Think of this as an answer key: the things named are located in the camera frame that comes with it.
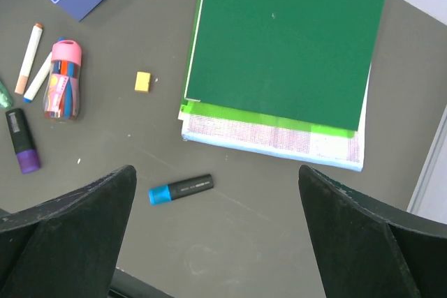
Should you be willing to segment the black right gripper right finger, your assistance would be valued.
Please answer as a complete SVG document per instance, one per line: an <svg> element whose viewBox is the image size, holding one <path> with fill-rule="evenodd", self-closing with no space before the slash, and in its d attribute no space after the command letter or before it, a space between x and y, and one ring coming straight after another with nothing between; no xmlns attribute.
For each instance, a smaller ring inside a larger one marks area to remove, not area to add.
<svg viewBox="0 0 447 298"><path fill-rule="evenodd" d="M446 225L308 165L298 186L326 297L446 296Z"/></svg>

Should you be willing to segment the yellow eraser block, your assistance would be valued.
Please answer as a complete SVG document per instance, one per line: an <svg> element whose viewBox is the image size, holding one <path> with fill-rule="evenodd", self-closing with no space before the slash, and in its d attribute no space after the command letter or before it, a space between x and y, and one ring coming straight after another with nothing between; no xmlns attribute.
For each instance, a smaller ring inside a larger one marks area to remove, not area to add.
<svg viewBox="0 0 447 298"><path fill-rule="evenodd" d="M138 71L135 78L134 90L136 92L148 93L151 82L151 74L143 71Z"/></svg>

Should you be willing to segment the green glitter glue tube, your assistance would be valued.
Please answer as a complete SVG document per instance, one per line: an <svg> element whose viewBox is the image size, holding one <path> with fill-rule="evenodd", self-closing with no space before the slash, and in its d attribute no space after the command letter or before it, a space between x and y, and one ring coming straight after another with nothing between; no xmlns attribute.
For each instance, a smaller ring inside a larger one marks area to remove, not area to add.
<svg viewBox="0 0 447 298"><path fill-rule="evenodd" d="M0 106L5 110L13 106L13 99L2 81L0 81Z"/></svg>

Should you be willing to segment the pink lid pen jar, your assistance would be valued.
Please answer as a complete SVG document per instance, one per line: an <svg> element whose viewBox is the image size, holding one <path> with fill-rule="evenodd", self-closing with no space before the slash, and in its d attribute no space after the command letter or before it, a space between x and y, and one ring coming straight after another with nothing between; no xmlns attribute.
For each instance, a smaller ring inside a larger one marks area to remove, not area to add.
<svg viewBox="0 0 447 298"><path fill-rule="evenodd" d="M55 121L76 120L80 109L82 49L74 40L59 39L52 47L50 61L44 115Z"/></svg>

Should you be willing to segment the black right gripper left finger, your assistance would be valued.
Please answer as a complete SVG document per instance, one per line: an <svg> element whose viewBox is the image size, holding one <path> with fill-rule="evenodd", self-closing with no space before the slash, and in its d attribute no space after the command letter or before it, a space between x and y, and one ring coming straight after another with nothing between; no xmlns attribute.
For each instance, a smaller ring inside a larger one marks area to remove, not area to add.
<svg viewBox="0 0 447 298"><path fill-rule="evenodd" d="M1 216L2 297L107 297L137 184L125 165Z"/></svg>

